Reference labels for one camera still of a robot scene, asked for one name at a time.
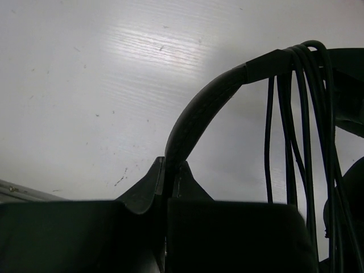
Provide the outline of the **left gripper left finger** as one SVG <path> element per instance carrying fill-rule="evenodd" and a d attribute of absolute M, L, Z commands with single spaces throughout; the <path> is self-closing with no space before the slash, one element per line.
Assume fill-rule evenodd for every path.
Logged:
<path fill-rule="evenodd" d="M 164 158 L 115 200 L 1 205 L 2 272 L 163 272 Z"/>

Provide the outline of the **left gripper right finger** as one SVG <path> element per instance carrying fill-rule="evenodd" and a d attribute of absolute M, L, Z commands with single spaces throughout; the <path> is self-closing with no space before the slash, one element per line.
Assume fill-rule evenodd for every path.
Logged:
<path fill-rule="evenodd" d="M 317 272 L 305 222 L 291 205 L 213 200 L 188 163 L 167 212 L 168 272 Z"/>

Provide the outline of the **black headset with microphone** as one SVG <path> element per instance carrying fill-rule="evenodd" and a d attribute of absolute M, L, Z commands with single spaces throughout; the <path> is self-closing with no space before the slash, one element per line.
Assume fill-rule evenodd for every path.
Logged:
<path fill-rule="evenodd" d="M 363 135 L 363 49 L 327 49 L 317 40 L 277 49 L 215 78 L 192 99 L 175 123 L 165 150 L 166 171 L 176 175 L 221 108 L 246 84 L 268 80 L 264 130 L 267 200 L 273 201 L 270 170 L 272 108 L 279 100 L 285 141 L 287 201 L 297 205 L 295 170 L 303 182 L 307 228 L 317 241 L 309 115 L 316 119 L 328 188 L 324 207 L 329 272 L 363 271 L 363 161 L 342 174 L 335 129 Z"/>

